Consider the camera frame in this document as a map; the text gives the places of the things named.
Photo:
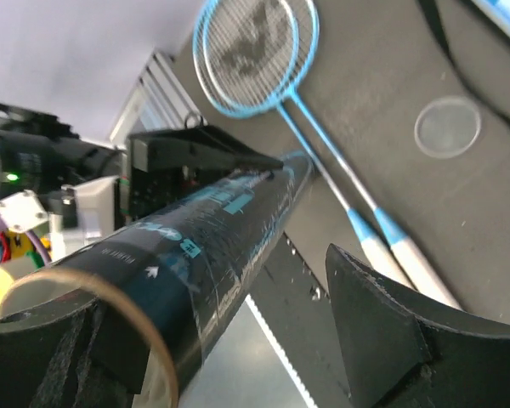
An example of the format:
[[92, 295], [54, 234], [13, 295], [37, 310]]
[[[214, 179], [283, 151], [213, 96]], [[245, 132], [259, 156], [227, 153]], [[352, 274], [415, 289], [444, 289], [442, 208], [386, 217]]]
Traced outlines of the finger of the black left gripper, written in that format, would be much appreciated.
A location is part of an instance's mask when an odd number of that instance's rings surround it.
[[132, 133], [127, 154], [134, 168], [147, 173], [176, 167], [264, 172], [284, 166], [214, 125]]

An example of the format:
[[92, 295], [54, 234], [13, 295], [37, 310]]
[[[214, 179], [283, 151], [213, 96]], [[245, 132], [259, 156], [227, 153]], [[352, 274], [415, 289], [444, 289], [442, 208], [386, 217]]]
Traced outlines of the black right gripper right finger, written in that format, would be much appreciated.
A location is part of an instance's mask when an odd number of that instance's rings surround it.
[[354, 407], [510, 407], [510, 325], [453, 309], [342, 248], [326, 252]]

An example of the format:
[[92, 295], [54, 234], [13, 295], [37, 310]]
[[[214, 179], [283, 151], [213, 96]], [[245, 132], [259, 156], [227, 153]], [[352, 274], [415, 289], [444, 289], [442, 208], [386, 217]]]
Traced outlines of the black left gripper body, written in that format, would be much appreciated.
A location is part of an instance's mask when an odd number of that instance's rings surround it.
[[122, 170], [118, 177], [118, 227], [160, 211], [220, 179], [221, 171], [212, 169]]

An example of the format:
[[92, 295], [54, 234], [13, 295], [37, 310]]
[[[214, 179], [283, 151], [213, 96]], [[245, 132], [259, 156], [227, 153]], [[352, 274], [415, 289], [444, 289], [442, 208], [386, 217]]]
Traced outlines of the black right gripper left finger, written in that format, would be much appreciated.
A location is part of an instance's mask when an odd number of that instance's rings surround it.
[[111, 307], [67, 297], [0, 320], [0, 408], [129, 407], [149, 349]]

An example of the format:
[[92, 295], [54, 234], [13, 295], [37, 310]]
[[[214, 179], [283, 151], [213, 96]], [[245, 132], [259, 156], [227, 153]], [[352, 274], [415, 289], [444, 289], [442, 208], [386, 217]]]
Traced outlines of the black shuttlecock tube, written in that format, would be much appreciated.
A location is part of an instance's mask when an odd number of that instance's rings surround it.
[[17, 280], [0, 305], [0, 320], [58, 299], [94, 298], [149, 349], [141, 391], [129, 407], [177, 406], [313, 172], [301, 151], [282, 161], [278, 171], [232, 173]]

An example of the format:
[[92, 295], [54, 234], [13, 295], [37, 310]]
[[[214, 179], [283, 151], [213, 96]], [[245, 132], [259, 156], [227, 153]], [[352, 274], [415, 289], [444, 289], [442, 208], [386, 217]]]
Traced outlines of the clear round tube lid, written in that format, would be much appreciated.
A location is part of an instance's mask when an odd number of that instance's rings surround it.
[[448, 95], [432, 100], [420, 111], [414, 140], [425, 155], [450, 159], [467, 151], [479, 138], [481, 128], [478, 106], [466, 97]]

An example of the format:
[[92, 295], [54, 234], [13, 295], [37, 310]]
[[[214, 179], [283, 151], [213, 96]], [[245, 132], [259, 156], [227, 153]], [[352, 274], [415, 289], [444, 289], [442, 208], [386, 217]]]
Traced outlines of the blue sport racket bag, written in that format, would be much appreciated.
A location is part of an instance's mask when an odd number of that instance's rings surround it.
[[510, 127], [510, 1], [419, 1], [464, 88]]

